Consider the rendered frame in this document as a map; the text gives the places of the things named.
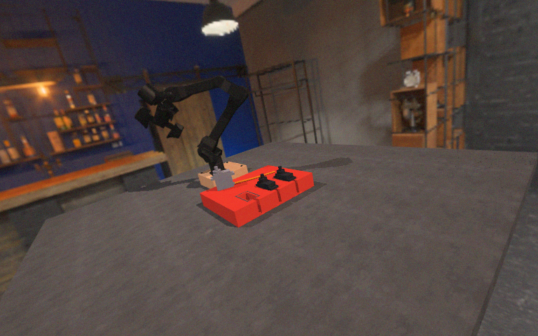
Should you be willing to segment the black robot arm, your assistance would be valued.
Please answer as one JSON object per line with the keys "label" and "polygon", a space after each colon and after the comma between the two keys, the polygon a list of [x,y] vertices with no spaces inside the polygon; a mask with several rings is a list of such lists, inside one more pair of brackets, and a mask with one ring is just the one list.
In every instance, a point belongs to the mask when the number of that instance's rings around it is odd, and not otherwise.
{"label": "black robot arm", "polygon": [[165,88],[165,91],[160,92],[152,83],[147,83],[139,89],[140,96],[148,105],[156,106],[156,114],[161,118],[168,118],[172,121],[174,114],[179,109],[173,103],[182,102],[189,97],[206,90],[211,90],[220,87],[229,94],[228,103],[215,124],[209,136],[204,136],[198,147],[198,155],[203,158],[206,163],[209,163],[211,169],[210,174],[213,176],[214,167],[217,166],[221,171],[225,170],[221,159],[222,150],[217,148],[219,138],[225,130],[230,119],[235,111],[249,96],[248,89],[243,85],[236,85],[233,82],[226,80],[223,76],[216,76],[198,83],[183,86],[173,86]]}

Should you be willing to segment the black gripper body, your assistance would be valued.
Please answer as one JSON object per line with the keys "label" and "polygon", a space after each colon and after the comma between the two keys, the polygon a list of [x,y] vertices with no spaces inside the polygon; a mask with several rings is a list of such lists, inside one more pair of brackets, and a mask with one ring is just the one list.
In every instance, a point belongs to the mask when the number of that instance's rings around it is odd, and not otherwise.
{"label": "black gripper body", "polygon": [[176,124],[172,124],[169,122],[170,120],[170,117],[168,118],[161,118],[159,115],[156,114],[155,112],[155,115],[154,117],[149,115],[151,110],[145,108],[144,106],[141,106],[139,108],[139,110],[136,112],[134,118],[138,121],[140,121],[141,123],[144,122],[145,120],[147,121],[151,121],[153,124],[155,125],[158,125],[162,128],[164,127],[168,127],[170,128],[172,131],[171,131],[171,135],[176,137],[176,138],[179,138],[180,137],[180,134],[184,128],[183,125],[179,124],[176,122]]}

